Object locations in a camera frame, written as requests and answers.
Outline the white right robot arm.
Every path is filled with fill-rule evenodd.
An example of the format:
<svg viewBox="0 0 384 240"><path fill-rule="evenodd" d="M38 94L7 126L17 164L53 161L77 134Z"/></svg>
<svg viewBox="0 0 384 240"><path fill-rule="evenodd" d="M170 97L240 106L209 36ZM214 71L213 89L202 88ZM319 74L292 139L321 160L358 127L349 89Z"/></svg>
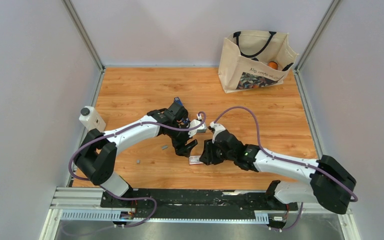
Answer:
<svg viewBox="0 0 384 240"><path fill-rule="evenodd" d="M292 182L275 180L270 184L265 203L273 210L295 202L318 203L330 212L343 215L350 203L359 200L354 193L356 179L330 155L320 159L283 155L260 145L244 144L223 130L204 141L199 160L206 165L232 161L244 171L292 179Z"/></svg>

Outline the red white staple box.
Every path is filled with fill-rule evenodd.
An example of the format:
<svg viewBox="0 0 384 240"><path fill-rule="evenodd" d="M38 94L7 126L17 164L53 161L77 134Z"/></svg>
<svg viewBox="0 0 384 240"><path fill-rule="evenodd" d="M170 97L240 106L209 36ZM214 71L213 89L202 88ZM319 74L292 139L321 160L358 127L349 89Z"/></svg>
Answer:
<svg viewBox="0 0 384 240"><path fill-rule="evenodd" d="M189 157L189 164L190 165L200 165L203 164L203 162L200 161L200 155L193 155Z"/></svg>

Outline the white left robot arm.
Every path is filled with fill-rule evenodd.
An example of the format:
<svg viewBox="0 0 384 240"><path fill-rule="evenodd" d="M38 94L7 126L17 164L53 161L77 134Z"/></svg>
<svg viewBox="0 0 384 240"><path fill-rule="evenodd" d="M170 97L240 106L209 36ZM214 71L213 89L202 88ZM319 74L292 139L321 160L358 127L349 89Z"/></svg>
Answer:
<svg viewBox="0 0 384 240"><path fill-rule="evenodd" d="M94 128L70 158L69 171L76 166L85 175L82 180L109 191L115 203L128 207L133 194L129 191L131 186L115 172L117 156L144 140L166 135L176 155L189 157L198 144L193 137L207 129L205 120L202 111L196 119L190 119L183 104L174 101L168 108L151 110L139 120L114 130L101 132Z"/></svg>

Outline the blue black stapler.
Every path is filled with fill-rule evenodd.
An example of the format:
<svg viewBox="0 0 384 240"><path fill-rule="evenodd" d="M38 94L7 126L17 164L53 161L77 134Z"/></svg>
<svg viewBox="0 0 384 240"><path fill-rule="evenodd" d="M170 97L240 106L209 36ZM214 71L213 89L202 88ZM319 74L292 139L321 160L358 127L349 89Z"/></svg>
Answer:
<svg viewBox="0 0 384 240"><path fill-rule="evenodd" d="M173 101L174 101L174 103L175 103L177 106L181 106L181 107L184 106L183 103L182 103L182 101L180 100L179 97L175 97L175 98L173 99Z"/></svg>

